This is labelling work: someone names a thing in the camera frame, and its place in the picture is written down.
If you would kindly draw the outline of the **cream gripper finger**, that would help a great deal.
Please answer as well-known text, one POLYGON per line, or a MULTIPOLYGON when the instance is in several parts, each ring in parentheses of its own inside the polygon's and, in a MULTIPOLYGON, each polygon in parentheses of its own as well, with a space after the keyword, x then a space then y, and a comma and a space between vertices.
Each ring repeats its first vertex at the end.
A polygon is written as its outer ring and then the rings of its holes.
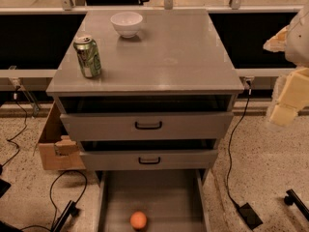
POLYGON ((288 27, 285 26, 264 43, 263 49, 270 52, 284 52, 286 48, 287 32, 288 27))
POLYGON ((277 78, 268 108, 271 127, 287 127, 309 105, 309 69, 296 68, 277 78))

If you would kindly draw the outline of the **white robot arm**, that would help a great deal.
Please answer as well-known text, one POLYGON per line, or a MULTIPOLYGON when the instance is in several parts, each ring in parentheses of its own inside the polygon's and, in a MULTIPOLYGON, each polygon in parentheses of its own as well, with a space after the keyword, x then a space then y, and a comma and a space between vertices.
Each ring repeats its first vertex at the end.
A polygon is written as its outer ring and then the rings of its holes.
POLYGON ((309 3, 289 25, 267 40, 263 49, 283 52, 286 60, 296 65, 294 71, 276 79, 272 101, 267 109, 267 127, 280 131, 309 105, 309 3))

